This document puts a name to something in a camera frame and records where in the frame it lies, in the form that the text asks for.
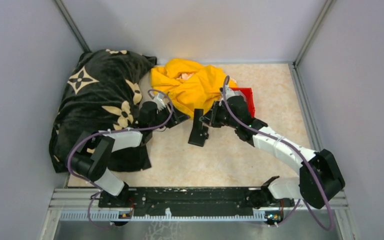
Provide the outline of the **black floral blanket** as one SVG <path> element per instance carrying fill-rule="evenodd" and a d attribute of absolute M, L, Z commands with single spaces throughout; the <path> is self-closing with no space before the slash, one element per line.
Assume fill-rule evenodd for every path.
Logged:
<path fill-rule="evenodd" d="M 52 124 L 49 155 L 56 173 L 68 171 L 64 161 L 84 131 L 117 131 L 138 122 L 139 83 L 157 62 L 155 56 L 129 50 L 100 49 L 80 56 Z"/>

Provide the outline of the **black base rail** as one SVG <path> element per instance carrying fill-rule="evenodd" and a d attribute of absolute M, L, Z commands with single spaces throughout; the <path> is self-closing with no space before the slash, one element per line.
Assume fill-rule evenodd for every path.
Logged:
<path fill-rule="evenodd" d="M 252 216 L 260 208 L 293 207 L 293 199 L 274 199 L 262 187 L 129 187 L 118 196 L 103 192 L 100 208 L 128 208 L 135 217 Z"/>

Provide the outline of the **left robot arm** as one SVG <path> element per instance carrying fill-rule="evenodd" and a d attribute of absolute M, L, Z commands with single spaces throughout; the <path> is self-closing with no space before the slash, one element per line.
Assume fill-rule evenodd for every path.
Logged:
<path fill-rule="evenodd" d="M 173 128 L 190 116 L 170 102 L 153 99 L 142 104 L 137 121 L 121 130 L 84 131 L 66 159 L 70 173 L 81 177 L 103 192 L 118 207 L 129 203 L 127 184 L 114 172 L 135 172 L 150 166 L 146 144 L 153 131 Z"/>

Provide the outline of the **red plastic bin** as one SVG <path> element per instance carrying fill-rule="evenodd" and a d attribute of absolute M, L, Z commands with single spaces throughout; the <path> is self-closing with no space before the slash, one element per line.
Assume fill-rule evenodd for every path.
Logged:
<path fill-rule="evenodd" d="M 251 117 L 255 116 L 255 105 L 253 98 L 253 91 L 250 87 L 233 87 L 232 90 L 236 93 L 238 92 L 241 96 L 244 97 L 247 104 L 247 109 Z"/>

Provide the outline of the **yellow jacket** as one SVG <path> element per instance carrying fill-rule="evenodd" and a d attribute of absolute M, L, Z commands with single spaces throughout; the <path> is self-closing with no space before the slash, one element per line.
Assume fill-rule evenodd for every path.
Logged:
<path fill-rule="evenodd" d="M 151 87 L 166 93 L 174 107 L 191 118 L 195 109 L 207 113 L 220 99 L 226 77 L 221 68 L 181 58 L 150 71 Z"/>

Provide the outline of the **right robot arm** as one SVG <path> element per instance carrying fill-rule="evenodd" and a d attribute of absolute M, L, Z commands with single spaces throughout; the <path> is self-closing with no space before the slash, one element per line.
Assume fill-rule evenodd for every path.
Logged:
<path fill-rule="evenodd" d="M 287 198 L 302 199 L 321 209 L 346 186 L 332 152 L 309 149 L 281 136 L 266 122 L 252 117 L 241 96 L 215 101 L 199 121 L 213 128 L 233 128 L 239 139 L 272 154 L 296 172 L 296 177 L 275 178 L 262 191 L 261 199 L 267 206 Z"/>

